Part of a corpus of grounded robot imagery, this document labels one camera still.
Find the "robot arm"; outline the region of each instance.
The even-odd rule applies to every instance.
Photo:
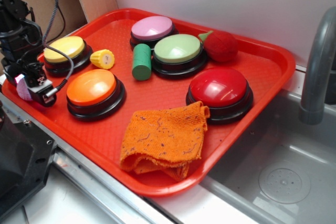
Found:
[[[31,14],[32,20],[26,19]],[[22,0],[0,0],[0,49],[1,63],[7,80],[17,85],[17,77],[24,76],[31,98],[45,107],[54,105],[56,95],[46,77],[43,63],[37,60],[44,45],[40,27],[35,23],[33,9],[28,10]]]

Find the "orange button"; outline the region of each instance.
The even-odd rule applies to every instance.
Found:
[[[67,97],[78,106],[90,106],[102,102],[116,88],[114,75],[105,69],[95,69],[81,74],[67,89]]]

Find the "red button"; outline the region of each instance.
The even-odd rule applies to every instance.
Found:
[[[190,83],[190,91],[196,101],[221,108],[235,104],[246,93],[247,81],[237,70],[227,67],[207,69]]]

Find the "sink drain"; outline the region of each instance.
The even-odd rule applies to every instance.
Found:
[[[259,185],[268,198],[283,204],[297,203],[310,191],[308,175],[287,162],[274,163],[264,168],[259,176]]]

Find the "red strawberry toy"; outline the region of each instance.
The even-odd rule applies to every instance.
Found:
[[[232,60],[238,53],[238,41],[225,31],[210,31],[200,34],[203,47],[210,58],[218,62]]]

